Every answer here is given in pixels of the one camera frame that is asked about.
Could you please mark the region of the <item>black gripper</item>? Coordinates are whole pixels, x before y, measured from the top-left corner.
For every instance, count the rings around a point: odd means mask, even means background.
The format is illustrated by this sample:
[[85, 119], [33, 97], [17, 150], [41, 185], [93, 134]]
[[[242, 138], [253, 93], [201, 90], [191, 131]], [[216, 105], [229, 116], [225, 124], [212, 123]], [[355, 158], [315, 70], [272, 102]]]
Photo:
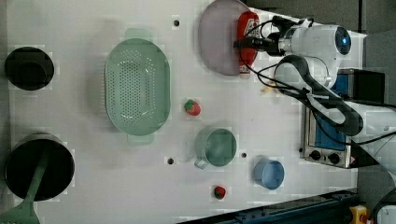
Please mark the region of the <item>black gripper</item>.
[[[268, 36], [262, 34], [262, 28], [270, 23], [275, 26], [277, 32], [271, 33]], [[265, 51], [270, 56], [282, 56], [284, 52], [279, 49], [279, 39], [294, 25], [294, 22], [280, 16], [274, 16], [271, 20], [261, 23], [257, 31], [259, 36], [245, 37], [241, 40], [233, 42], [233, 46], [237, 49], [255, 49], [257, 51]]]

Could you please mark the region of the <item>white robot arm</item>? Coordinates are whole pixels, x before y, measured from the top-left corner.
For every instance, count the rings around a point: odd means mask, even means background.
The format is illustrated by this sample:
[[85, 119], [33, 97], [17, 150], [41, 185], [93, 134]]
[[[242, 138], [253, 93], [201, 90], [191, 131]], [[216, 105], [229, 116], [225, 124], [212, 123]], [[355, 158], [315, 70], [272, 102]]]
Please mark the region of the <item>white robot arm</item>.
[[315, 25], [309, 19], [294, 22], [274, 16], [270, 22], [276, 33], [262, 37], [260, 25], [250, 26], [233, 46], [279, 56], [273, 87], [347, 135], [395, 176], [395, 107], [346, 101], [332, 91], [338, 69], [352, 49], [349, 32], [339, 25]]

